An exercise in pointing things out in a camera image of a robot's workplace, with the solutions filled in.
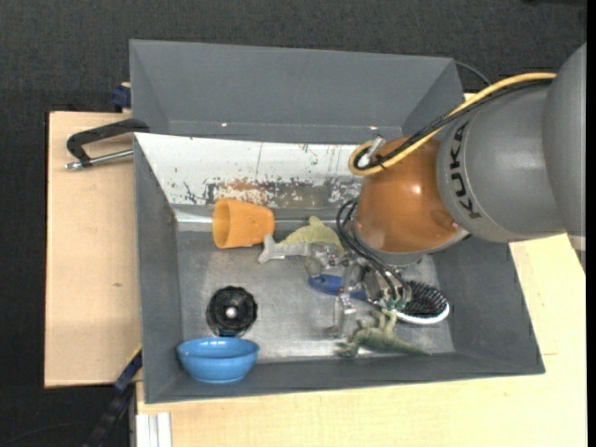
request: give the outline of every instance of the black cable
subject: black cable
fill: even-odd
[[[488,79],[484,73],[482,73],[480,70],[474,68],[473,66],[470,66],[469,64],[465,64],[461,61],[456,61],[455,62],[455,66],[459,66],[460,68],[463,68],[465,70],[468,70],[469,72],[473,73],[474,75],[476,75],[479,79],[482,80],[482,83],[484,83],[487,87],[491,86],[493,83],[491,83],[491,80]]]
[[[358,205],[357,199],[348,200],[337,212],[337,217],[335,219],[335,223],[337,226],[337,231],[339,233],[340,238],[344,241],[344,243],[352,249],[355,253],[360,255],[361,257],[365,258],[369,261],[369,263],[374,266],[374,268],[381,274],[381,276],[385,279],[389,288],[394,292],[395,298],[400,298],[400,292],[396,288],[395,284],[391,280],[391,278],[386,274],[386,272],[390,273],[402,286],[403,290],[408,292],[409,294],[412,293],[412,288],[408,284],[408,282],[398,273],[396,270],[393,269],[390,265],[383,262],[380,258],[376,255],[371,253],[368,249],[362,246],[355,237],[350,236],[345,229],[347,222],[351,220],[352,213],[356,209]],[[344,211],[349,207],[349,211],[342,221],[342,214]]]
[[[13,437],[12,439],[6,439],[6,440],[0,441],[0,447],[2,447],[4,445],[10,445],[11,443],[15,443],[18,440],[22,440],[22,439],[25,439],[26,437],[30,437],[35,434],[40,434],[41,432],[46,432],[48,430],[52,430],[55,428],[84,426],[87,424],[90,424],[90,422],[89,421],[64,422],[62,424],[54,424],[53,426],[41,427],[36,430],[29,430],[27,432],[23,432],[22,434],[19,434],[17,437]]]
[[[445,126],[445,125],[453,122],[454,120],[458,119],[462,115],[465,115],[465,114],[469,113],[470,111],[473,111],[474,109],[477,109],[478,107],[482,106],[483,104],[486,104],[489,101],[493,101],[495,98],[499,98],[501,96],[504,96],[506,94],[509,94],[509,93],[511,93],[513,91],[517,91],[517,90],[520,90],[520,89],[525,89],[525,88],[530,88],[530,87],[534,87],[534,86],[540,86],[540,85],[550,84],[550,82],[551,82],[551,80],[537,80],[537,81],[524,81],[524,82],[521,82],[521,83],[517,83],[517,84],[514,84],[511,87],[499,89],[494,94],[492,94],[490,96],[487,96],[485,98],[482,98],[481,100],[479,100],[477,102],[474,102],[474,103],[470,104],[470,106],[468,106],[466,108],[463,108],[463,109],[461,109],[461,110],[459,110],[459,111],[457,111],[455,113],[453,113],[453,110],[451,112],[445,113],[444,115],[441,115],[441,116],[437,117],[436,119],[434,119],[433,121],[431,121],[430,123],[428,123],[422,129],[420,129],[417,132],[415,132],[415,134],[413,134],[412,136],[410,136],[410,138],[406,142],[404,142],[402,145],[400,145],[399,147],[397,147],[393,151],[385,154],[384,156],[378,156],[377,157],[377,160],[374,161],[374,162],[371,160],[371,163],[369,163],[369,165],[365,169],[369,169],[371,167],[374,167],[375,165],[381,165],[382,166],[389,159],[392,159],[393,157],[395,157],[398,154],[402,153],[408,147],[416,144],[417,142],[419,142],[421,139],[425,138],[431,132],[433,132],[436,129],[439,129],[439,128],[441,128],[441,127],[443,127],[443,126]],[[358,155],[356,157],[355,163],[358,162],[359,158],[362,155]]]

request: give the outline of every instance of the small object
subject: small object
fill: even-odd
[[[354,331],[350,340],[347,343],[338,343],[340,346],[340,349],[336,351],[338,356],[354,358],[361,346],[372,351],[430,354],[424,349],[399,339],[394,333],[393,329],[398,320],[396,311],[373,311],[372,315],[377,318],[378,325],[375,328],[370,328],[363,321],[359,321],[359,328]]]
[[[196,338],[176,348],[178,359],[193,379],[225,384],[243,379],[254,366],[259,346],[243,338]]]
[[[265,264],[269,260],[283,259],[289,256],[307,257],[310,254],[310,243],[292,243],[282,245],[276,243],[271,235],[264,236],[264,248],[259,255],[259,263]]]
[[[360,169],[366,169],[368,165],[371,163],[371,157],[375,152],[379,150],[379,148],[386,143],[386,140],[383,139],[381,136],[377,137],[374,141],[372,141],[371,147],[361,156],[357,161],[357,166]]]
[[[218,249],[250,247],[272,235],[275,223],[273,212],[267,207],[220,198],[213,212],[213,241]]]
[[[309,277],[308,284],[317,290],[325,291],[329,294],[337,294],[342,288],[342,277],[337,275],[321,274],[316,277]],[[367,300],[366,291],[360,286],[348,287],[347,294],[352,298]]]
[[[112,103],[121,108],[129,108],[130,104],[130,88],[119,85],[112,91]]]
[[[343,338],[356,319],[357,310],[350,300],[349,294],[341,293],[335,297],[333,306],[333,326],[326,330],[332,338]]]
[[[320,271],[321,266],[325,264],[321,261],[321,256],[324,254],[326,261],[331,260],[337,256],[337,245],[334,243],[320,243],[320,242],[296,242],[296,243],[276,243],[272,236],[266,235],[263,240],[264,248],[259,255],[259,263],[265,264],[269,260],[282,260],[286,257],[300,256],[306,257],[306,267],[311,264],[314,266],[313,270]]]
[[[207,323],[217,336],[241,336],[257,319],[254,297],[240,287],[216,291],[207,307]]]
[[[294,230],[284,240],[280,241],[280,245],[294,245],[297,243],[321,243],[326,245],[335,245],[339,256],[344,254],[344,247],[342,242],[335,233],[335,231],[326,226],[319,217],[311,215],[308,218],[308,225]]]

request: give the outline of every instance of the wooden board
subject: wooden board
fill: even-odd
[[[49,115],[45,385],[112,383],[141,342],[131,158],[67,170],[66,140],[129,115]],[[131,147],[125,135],[91,156]]]

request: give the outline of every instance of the black roller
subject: black roller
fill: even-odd
[[[218,336],[241,336],[257,319],[254,297],[240,287],[215,292],[207,308],[207,322]]]

